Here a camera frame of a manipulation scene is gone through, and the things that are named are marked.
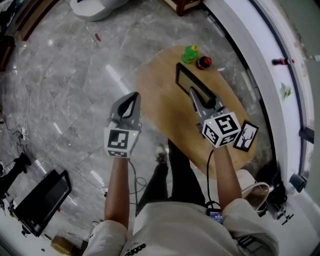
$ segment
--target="marble floor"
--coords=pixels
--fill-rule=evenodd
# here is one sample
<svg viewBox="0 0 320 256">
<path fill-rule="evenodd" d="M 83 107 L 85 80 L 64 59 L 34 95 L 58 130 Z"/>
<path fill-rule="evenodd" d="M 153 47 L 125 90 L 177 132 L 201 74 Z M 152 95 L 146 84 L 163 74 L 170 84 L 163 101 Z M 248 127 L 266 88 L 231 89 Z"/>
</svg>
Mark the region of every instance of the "marble floor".
<svg viewBox="0 0 320 256">
<path fill-rule="evenodd" d="M 212 58 L 251 122 L 259 126 L 254 158 L 245 166 L 254 175 L 272 158 L 260 96 L 224 33 L 204 10 L 179 17 L 163 0 L 130 0 L 108 18 L 87 22 L 73 14 L 68 0 L 59 0 L 26 42 L 18 40 L 17 52 L 0 77 L 1 104 L 12 130 L 20 130 L 25 118 L 28 139 L 22 143 L 32 166 L 15 180 L 10 192 L 22 200 L 52 169 L 67 170 L 72 184 L 71 194 L 44 233 L 62 235 L 76 245 L 89 237 L 92 222 L 103 218 L 102 188 L 108 186 L 111 174 L 113 159 L 103 147 L 111 105 L 135 90 L 139 67 L 159 51 L 191 44 Z M 143 113 L 140 121 L 142 134 L 131 160 L 137 176 L 148 182 L 156 166 L 156 146 L 166 138 Z M 17 136 L 4 125 L 0 140 L 0 159 L 7 165 L 22 150 L 17 149 Z M 195 167 L 194 171 L 207 197 L 206 178 Z M 129 172 L 133 192 L 134 176 Z M 170 191 L 170 174 L 167 183 Z M 210 181 L 211 197 L 217 200 L 216 187 Z M 131 225 L 134 212 L 132 204 Z"/>
</svg>

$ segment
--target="wooden table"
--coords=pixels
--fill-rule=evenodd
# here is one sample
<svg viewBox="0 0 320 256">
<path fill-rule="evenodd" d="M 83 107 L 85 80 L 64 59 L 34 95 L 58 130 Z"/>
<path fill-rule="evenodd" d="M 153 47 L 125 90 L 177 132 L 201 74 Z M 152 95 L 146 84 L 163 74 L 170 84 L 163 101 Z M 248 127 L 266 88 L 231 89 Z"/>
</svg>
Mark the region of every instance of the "wooden table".
<svg viewBox="0 0 320 256">
<path fill-rule="evenodd" d="M 184 50 L 185 46 L 168 48 L 141 67 L 137 77 L 137 90 L 141 94 L 142 112 L 206 175 L 207 161 L 213 146 L 199 133 L 196 127 L 200 121 L 199 116 L 194 111 L 189 96 L 175 82 L 176 64 L 181 62 Z M 199 70 L 195 63 L 183 65 L 220 96 L 223 104 L 231 112 L 235 112 L 241 126 L 244 120 L 249 121 L 244 107 L 214 66 Z M 232 143 L 227 146 L 236 171 L 252 159 L 256 146 L 257 139 L 253 141 L 249 152 L 233 148 Z M 213 157 L 210 160 L 209 177 L 216 178 Z"/>
</svg>

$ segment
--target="white shirt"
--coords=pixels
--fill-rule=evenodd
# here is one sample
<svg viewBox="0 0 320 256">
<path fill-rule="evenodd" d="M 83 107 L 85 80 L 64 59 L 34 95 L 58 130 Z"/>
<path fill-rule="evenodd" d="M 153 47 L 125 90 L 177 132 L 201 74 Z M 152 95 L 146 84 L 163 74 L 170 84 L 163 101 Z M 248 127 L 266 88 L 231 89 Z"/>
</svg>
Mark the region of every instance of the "white shirt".
<svg viewBox="0 0 320 256">
<path fill-rule="evenodd" d="M 122 224 L 105 220 L 94 228 L 83 255 L 278 255 L 277 239 L 246 200 L 236 199 L 224 209 L 223 225 L 205 212 L 192 203 L 149 203 L 136 217 L 131 238 Z"/>
</svg>

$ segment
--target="black monitor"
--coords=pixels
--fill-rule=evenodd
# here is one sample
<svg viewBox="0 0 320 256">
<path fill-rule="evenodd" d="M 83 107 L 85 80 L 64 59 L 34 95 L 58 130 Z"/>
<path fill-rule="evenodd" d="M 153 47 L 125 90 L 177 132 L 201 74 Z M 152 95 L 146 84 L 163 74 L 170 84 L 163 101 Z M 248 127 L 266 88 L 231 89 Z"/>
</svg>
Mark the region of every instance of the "black monitor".
<svg viewBox="0 0 320 256">
<path fill-rule="evenodd" d="M 38 237 L 70 192 L 68 172 L 64 170 L 58 174 L 52 170 L 13 210 L 13 214 Z"/>
</svg>

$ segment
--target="forearm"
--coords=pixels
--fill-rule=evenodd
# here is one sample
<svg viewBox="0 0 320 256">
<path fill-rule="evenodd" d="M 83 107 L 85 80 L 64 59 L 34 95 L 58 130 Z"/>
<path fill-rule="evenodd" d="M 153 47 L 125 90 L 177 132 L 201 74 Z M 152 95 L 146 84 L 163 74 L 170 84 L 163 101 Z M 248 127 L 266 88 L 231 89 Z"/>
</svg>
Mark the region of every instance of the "forearm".
<svg viewBox="0 0 320 256">
<path fill-rule="evenodd" d="M 129 211 L 128 160 L 115 157 L 105 200 L 104 219 L 119 222 L 128 229 Z"/>
<path fill-rule="evenodd" d="M 221 210 L 233 200 L 242 198 L 240 184 L 226 146 L 214 150 L 214 161 Z"/>
</svg>

